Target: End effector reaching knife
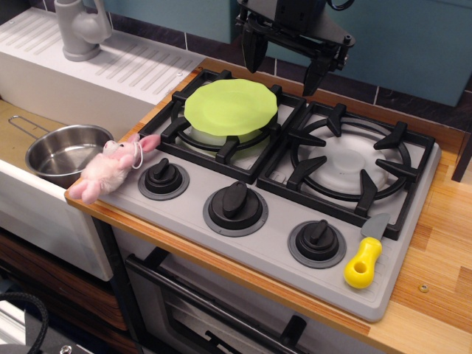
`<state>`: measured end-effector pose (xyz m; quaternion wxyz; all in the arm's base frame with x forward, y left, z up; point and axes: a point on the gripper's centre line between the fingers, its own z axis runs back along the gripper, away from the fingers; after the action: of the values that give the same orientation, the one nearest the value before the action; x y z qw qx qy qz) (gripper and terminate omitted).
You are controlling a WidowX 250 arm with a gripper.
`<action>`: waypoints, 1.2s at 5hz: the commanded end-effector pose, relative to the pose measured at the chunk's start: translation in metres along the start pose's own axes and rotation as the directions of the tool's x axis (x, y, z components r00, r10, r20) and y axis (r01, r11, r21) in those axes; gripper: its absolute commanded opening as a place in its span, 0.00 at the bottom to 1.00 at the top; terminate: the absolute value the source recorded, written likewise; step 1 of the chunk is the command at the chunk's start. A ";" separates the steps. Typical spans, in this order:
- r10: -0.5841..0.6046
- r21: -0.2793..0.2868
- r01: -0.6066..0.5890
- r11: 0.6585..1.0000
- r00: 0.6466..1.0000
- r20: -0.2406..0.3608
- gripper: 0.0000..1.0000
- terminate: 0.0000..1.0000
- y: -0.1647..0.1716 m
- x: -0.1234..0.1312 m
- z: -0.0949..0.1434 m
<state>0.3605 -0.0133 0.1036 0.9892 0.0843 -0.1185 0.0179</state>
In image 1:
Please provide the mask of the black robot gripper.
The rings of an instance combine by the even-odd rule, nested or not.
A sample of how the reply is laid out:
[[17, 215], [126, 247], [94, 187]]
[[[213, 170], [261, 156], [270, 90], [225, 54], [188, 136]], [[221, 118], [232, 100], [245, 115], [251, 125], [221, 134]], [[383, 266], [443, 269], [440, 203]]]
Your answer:
[[237, 25], [242, 33], [245, 67], [255, 73], [266, 58], [269, 43], [310, 58], [304, 97], [313, 95], [328, 72], [341, 70], [355, 39], [328, 10], [344, 11], [353, 1], [239, 1]]

